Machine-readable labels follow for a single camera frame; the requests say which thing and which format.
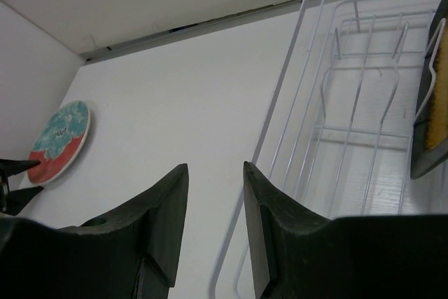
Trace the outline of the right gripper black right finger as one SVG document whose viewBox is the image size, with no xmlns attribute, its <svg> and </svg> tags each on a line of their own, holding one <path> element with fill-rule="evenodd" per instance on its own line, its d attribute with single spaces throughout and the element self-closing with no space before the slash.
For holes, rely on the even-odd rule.
<svg viewBox="0 0 448 299">
<path fill-rule="evenodd" d="M 329 219 L 245 162 L 244 208 L 257 298 L 446 298 L 447 217 Z"/>
</svg>

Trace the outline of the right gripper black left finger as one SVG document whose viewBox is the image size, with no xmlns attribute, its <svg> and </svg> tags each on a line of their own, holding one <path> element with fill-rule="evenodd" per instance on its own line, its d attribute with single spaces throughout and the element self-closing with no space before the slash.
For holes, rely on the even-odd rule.
<svg viewBox="0 0 448 299">
<path fill-rule="evenodd" d="M 2 298 L 166 298 L 176 283 L 187 164 L 80 226 L 1 220 Z"/>
</svg>

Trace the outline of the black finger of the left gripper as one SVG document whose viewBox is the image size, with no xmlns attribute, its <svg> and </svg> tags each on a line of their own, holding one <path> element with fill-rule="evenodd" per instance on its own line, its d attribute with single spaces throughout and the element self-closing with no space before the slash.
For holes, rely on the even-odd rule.
<svg viewBox="0 0 448 299">
<path fill-rule="evenodd" d="M 3 214 L 17 216 L 42 190 L 42 186 L 35 186 L 3 192 Z"/>
<path fill-rule="evenodd" d="M 27 171 L 41 164 L 40 160 L 7 160 L 0 159 L 1 177 L 8 178 Z"/>
</svg>

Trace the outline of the red teal floral round plate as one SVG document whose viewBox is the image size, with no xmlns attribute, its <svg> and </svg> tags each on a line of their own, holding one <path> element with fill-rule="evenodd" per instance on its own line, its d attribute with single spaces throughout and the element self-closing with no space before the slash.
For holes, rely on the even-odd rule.
<svg viewBox="0 0 448 299">
<path fill-rule="evenodd" d="M 54 112 L 29 153 L 39 165 L 27 170 L 34 185 L 46 185 L 59 177 L 81 151 L 91 124 L 90 107 L 84 101 L 72 101 Z"/>
</svg>

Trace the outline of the brown black square plate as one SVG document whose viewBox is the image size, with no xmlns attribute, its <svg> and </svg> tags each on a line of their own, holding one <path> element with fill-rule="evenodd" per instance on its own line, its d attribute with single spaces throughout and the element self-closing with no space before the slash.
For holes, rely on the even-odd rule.
<svg viewBox="0 0 448 299">
<path fill-rule="evenodd" d="M 447 0 L 431 22 L 416 103 L 410 178 L 447 160 Z"/>
</svg>

